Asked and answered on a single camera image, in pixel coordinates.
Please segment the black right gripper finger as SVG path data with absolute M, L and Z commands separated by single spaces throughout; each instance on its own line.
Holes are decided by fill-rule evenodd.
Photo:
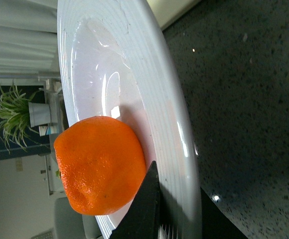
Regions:
M 111 239 L 156 239 L 159 231 L 160 185 L 156 162 L 146 176 L 120 224 L 112 231 Z

